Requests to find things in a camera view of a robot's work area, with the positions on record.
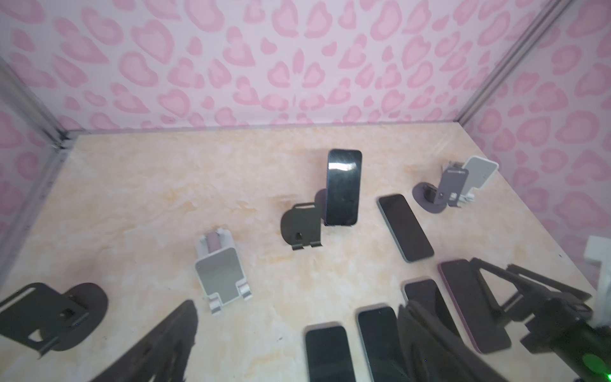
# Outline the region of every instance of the black smartphone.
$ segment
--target black smartphone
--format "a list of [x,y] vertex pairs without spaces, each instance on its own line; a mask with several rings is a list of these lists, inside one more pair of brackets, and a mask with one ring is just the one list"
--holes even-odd
[[373,382],[409,381],[395,311],[389,306],[366,310],[357,321]]
[[403,195],[382,196],[378,199],[378,207],[403,260],[411,263],[434,255],[431,243]]
[[353,226],[359,214],[360,168],[358,150],[332,149],[327,161],[327,197],[324,222],[328,226]]
[[464,259],[439,264],[439,272],[475,349],[488,354],[511,347],[504,327],[494,323],[475,271]]
[[313,329],[305,336],[310,382],[356,382],[348,336],[342,326]]
[[460,338],[454,319],[450,315],[448,306],[445,304],[444,297],[439,291],[439,287],[434,280],[427,279],[422,281],[410,282],[403,287],[405,297],[408,301],[418,302],[430,314],[441,321],[449,331]]

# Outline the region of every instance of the pink heart pattern wall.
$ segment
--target pink heart pattern wall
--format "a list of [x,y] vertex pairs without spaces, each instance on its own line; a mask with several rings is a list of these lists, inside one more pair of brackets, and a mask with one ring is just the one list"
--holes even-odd
[[2,0],[69,130],[452,120],[544,0]]
[[51,152],[51,146],[0,101],[0,243]]
[[578,0],[465,129],[592,284],[611,237],[611,1]]

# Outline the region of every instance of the marble table surface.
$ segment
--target marble table surface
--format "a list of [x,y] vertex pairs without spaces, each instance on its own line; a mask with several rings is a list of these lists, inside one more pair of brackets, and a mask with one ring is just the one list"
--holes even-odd
[[[363,153],[359,220],[322,227],[323,246],[292,251],[280,218],[325,187],[331,148]],[[593,293],[592,287],[499,174],[476,203],[432,215],[412,187],[437,183],[448,160],[482,155],[457,123],[265,128],[81,136],[0,298],[31,282],[64,292],[94,282],[108,294],[100,326],[76,348],[38,354],[0,338],[2,381],[89,381],[167,314],[193,299],[199,317],[187,381],[307,381],[304,328],[336,321],[348,333],[357,381],[370,381],[355,313],[404,303],[401,285],[428,276],[463,337],[439,262],[515,263]],[[435,256],[406,263],[376,206],[402,193]],[[253,298],[210,314],[194,271],[196,239],[229,229]],[[499,299],[508,284],[492,280]],[[509,350],[482,356],[510,381],[572,381],[554,354],[532,355],[511,323]]]

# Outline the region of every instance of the black phone stand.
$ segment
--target black phone stand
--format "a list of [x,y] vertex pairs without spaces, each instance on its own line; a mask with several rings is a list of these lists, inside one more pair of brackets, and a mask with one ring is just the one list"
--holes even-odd
[[87,282],[63,295],[41,282],[26,285],[0,303],[0,334],[36,350],[64,351],[81,343],[100,324],[108,297]]
[[280,233],[293,250],[304,246],[319,247],[320,207],[316,203],[296,204],[282,215]]
[[425,211],[441,213],[447,206],[458,207],[460,194],[469,176],[469,170],[449,167],[441,175],[439,187],[430,183],[418,183],[412,189],[414,200]]

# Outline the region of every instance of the phone on stand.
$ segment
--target phone on stand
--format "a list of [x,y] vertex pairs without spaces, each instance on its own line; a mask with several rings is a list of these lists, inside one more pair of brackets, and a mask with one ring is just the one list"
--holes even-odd
[[471,264],[464,259],[439,264],[445,282],[474,348],[482,354],[511,347],[503,326],[497,326]]
[[357,321],[373,382],[409,382],[395,311],[389,306],[366,310]]
[[382,196],[378,199],[378,207],[403,260],[411,263],[434,255],[431,243],[403,195]]
[[434,280],[427,279],[422,281],[410,282],[403,287],[405,298],[408,301],[416,301],[430,314],[441,321],[449,331],[460,338],[454,319],[450,315],[448,306],[445,304],[444,297],[439,291],[439,287]]
[[348,336],[342,326],[313,329],[305,336],[310,382],[356,382]]
[[353,226],[359,214],[360,168],[358,150],[332,149],[327,162],[324,222],[328,226]]

